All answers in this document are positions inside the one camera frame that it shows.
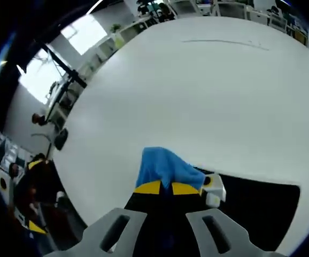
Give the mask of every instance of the white table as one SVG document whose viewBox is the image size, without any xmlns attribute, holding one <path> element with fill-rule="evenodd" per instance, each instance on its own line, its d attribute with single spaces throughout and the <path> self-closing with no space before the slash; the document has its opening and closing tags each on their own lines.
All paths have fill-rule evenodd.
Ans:
<svg viewBox="0 0 309 257">
<path fill-rule="evenodd" d="M 278 252 L 309 232 L 309 49 L 280 31 L 226 17 L 152 26 L 94 75 L 66 127 L 54 159 L 88 225 L 126 204 L 143 148 L 163 146 L 201 168 L 300 185 Z"/>
</svg>

